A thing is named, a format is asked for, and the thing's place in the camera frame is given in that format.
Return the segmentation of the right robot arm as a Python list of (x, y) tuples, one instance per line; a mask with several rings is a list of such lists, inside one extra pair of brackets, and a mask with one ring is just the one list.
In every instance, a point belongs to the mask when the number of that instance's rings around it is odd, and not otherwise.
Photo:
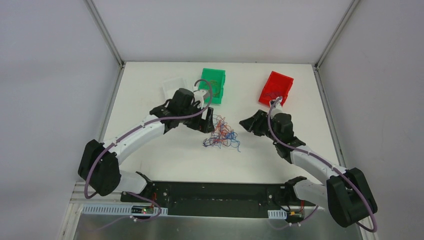
[(266, 136), (273, 141), (277, 154), (316, 178), (313, 183), (305, 177), (289, 182), (284, 190), (284, 200), (296, 205), (304, 200), (329, 211), (333, 220), (341, 227), (349, 227), (370, 217), (375, 223), (378, 206), (364, 173), (358, 168), (347, 169), (331, 164), (312, 151), (294, 134), (290, 114), (266, 113), (258, 110), (253, 116), (239, 124), (249, 133)]

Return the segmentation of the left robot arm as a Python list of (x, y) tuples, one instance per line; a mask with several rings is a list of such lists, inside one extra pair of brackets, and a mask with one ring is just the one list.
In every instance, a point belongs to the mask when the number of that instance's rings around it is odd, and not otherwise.
[(163, 136), (183, 124), (190, 129), (210, 133), (213, 128), (213, 108), (204, 106), (210, 92), (206, 89), (191, 91), (179, 88), (171, 99), (153, 108), (149, 114), (128, 132), (105, 142), (95, 139), (84, 148), (77, 170), (85, 180), (85, 196), (91, 187), (102, 197), (114, 191), (132, 192), (140, 202), (152, 198), (152, 181), (144, 174), (120, 169), (120, 165), (132, 153), (151, 140)]

